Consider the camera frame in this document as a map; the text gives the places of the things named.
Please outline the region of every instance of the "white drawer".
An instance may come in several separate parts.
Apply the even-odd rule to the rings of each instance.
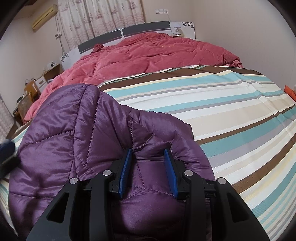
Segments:
[[[36,85],[38,88],[40,88],[42,85],[44,85],[46,82],[44,76],[40,77],[38,80],[36,80]]]

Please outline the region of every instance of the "air conditioner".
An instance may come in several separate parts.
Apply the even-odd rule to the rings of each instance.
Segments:
[[[52,5],[48,10],[46,10],[43,14],[41,14],[32,24],[33,31],[36,32],[38,29],[42,27],[48,20],[50,20],[53,16],[55,16],[58,12],[57,5]]]

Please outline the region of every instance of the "curtain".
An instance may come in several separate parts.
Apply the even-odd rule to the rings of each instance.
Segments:
[[[140,0],[58,0],[70,49],[101,34],[144,23]]]
[[[3,100],[0,99],[0,143],[3,142],[12,128],[14,120]]]

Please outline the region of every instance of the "pink comforter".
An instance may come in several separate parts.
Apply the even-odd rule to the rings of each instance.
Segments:
[[[95,49],[45,88],[27,112],[26,121],[36,115],[52,92],[65,85],[99,85],[118,77],[196,64],[242,67],[239,57],[222,47],[155,32],[138,34],[109,47],[99,45]]]

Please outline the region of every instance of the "purple puffer jacket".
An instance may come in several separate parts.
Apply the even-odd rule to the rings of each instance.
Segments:
[[[25,239],[38,217],[72,177],[93,178],[122,158],[135,155],[127,193],[112,202],[117,240],[178,240],[183,202],[170,192],[164,149],[203,178],[212,168],[193,140],[190,125],[170,114],[120,105],[93,85],[69,85],[55,91],[41,106],[18,149],[21,165],[9,180],[9,210]]]

